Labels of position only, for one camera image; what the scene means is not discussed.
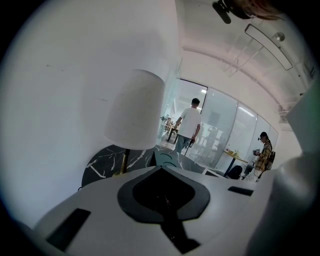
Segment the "man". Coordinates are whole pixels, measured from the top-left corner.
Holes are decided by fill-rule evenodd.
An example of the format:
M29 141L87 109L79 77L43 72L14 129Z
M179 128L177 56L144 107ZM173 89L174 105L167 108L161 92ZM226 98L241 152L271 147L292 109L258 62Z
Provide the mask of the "man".
M201 115L197 110L199 103L200 100L194 98L191 107L185 109L175 123L174 128L177 128L177 125L183 119L178 131L178 139L174 149L178 153L181 153L182 149L187 146L190 141L196 141L201 124Z

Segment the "white lamp shade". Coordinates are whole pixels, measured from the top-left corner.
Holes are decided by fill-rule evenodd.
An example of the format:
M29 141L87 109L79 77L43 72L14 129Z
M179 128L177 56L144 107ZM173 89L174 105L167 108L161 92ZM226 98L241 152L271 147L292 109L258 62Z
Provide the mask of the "white lamp shade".
M146 70L132 70L106 120L105 136L116 146L145 150L156 145L165 83Z

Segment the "person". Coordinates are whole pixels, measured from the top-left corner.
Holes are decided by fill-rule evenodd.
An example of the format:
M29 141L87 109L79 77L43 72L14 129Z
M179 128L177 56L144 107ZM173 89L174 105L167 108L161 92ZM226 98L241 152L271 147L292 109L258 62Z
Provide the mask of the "person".
M197 110L199 103L200 100L194 98L191 102L191 107L185 109L175 123L174 128L177 128L178 124L183 120L178 131L178 138L174 149L178 153L181 153L182 149L190 141L196 141L201 124L201 115Z
M250 174L244 178L244 181L256 182L258 177L266 170L266 164L268 163L268 158L272 152L272 145L265 131L260 134L259 139L264 144L263 150L261 153L254 151L254 155L258 156L258 159L255 161L254 171L251 171Z

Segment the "curved ceiling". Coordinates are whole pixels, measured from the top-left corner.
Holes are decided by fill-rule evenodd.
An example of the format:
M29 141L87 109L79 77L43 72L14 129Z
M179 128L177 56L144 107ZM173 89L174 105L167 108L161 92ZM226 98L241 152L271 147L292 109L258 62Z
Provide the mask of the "curved ceiling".
M282 105L296 102L301 93L309 87L308 77L304 72L307 45L291 20L284 14L283 20L268 21L258 18L243 20L233 14L230 24L225 24L212 8L213 0L183 0L183 38L181 44L189 51L201 52L224 59L232 63L242 52L251 37L245 33L249 23L258 27L271 38L276 32L283 32L285 40L275 44L281 48L292 63L293 68L285 70L278 60L265 48L250 59L242 68L260 85L273 95ZM238 59L238 65L243 64L259 50L261 44L253 41ZM227 71L231 75L234 67Z

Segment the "white t-shirt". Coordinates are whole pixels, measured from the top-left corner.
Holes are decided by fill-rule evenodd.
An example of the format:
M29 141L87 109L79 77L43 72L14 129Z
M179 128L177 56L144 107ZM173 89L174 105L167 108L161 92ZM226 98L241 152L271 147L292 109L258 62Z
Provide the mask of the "white t-shirt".
M189 139L194 135L197 125L201 124L201 114L196 108L187 108L181 114L182 122L178 134Z

